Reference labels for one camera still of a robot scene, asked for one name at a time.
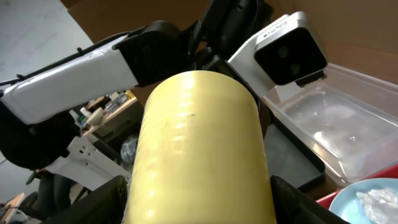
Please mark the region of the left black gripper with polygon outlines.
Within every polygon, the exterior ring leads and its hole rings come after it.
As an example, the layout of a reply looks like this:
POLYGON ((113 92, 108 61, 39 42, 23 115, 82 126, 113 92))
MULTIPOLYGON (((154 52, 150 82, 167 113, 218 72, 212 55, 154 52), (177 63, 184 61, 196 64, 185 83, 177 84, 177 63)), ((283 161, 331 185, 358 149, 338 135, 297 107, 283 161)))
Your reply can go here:
POLYGON ((213 0, 186 31, 188 61, 200 68, 213 55, 229 59, 270 23, 274 8, 264 0, 213 0))

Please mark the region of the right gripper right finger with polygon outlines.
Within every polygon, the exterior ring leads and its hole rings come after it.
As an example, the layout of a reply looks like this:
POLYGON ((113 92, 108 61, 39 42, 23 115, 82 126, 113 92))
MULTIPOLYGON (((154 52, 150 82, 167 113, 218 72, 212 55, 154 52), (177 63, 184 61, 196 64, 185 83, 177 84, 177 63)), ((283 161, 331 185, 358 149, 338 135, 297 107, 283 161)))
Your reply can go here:
POLYGON ((278 176, 271 189, 278 224, 348 224, 278 176))

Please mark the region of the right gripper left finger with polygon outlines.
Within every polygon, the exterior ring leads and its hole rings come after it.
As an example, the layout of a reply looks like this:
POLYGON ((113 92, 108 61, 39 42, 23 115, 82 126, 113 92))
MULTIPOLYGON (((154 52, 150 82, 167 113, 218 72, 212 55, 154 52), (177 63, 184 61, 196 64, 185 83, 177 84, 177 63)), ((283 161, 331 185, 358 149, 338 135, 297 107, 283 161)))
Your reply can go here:
POLYGON ((127 203, 127 182, 118 175, 43 224, 120 224, 127 203))

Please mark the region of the white napkin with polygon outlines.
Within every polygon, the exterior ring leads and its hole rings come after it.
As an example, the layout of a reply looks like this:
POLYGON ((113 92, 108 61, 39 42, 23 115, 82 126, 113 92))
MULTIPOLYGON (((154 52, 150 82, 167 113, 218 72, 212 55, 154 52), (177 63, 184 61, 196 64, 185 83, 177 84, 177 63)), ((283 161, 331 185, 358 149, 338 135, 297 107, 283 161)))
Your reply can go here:
POLYGON ((376 224, 397 224, 397 194, 391 188, 356 192, 365 216, 376 224))

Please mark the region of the yellow plastic cup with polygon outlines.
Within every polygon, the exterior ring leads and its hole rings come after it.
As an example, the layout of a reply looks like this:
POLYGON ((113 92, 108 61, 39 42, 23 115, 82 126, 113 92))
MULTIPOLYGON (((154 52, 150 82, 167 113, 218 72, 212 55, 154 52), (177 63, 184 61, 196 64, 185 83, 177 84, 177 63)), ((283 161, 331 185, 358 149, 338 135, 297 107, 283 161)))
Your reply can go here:
POLYGON ((174 75, 144 110, 126 223, 275 223, 252 95, 216 72, 174 75))

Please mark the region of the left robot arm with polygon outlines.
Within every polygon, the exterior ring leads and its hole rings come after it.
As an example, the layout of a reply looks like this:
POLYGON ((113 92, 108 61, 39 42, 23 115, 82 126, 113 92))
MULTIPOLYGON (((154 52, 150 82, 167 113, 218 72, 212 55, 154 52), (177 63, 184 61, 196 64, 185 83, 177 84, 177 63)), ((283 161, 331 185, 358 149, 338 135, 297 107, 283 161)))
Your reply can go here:
POLYGON ((109 36, 40 70, 1 83, 1 153, 30 170, 68 155, 79 130, 70 110, 115 91, 145 87, 230 58, 269 22, 261 0, 212 1, 185 30, 158 20, 109 36))

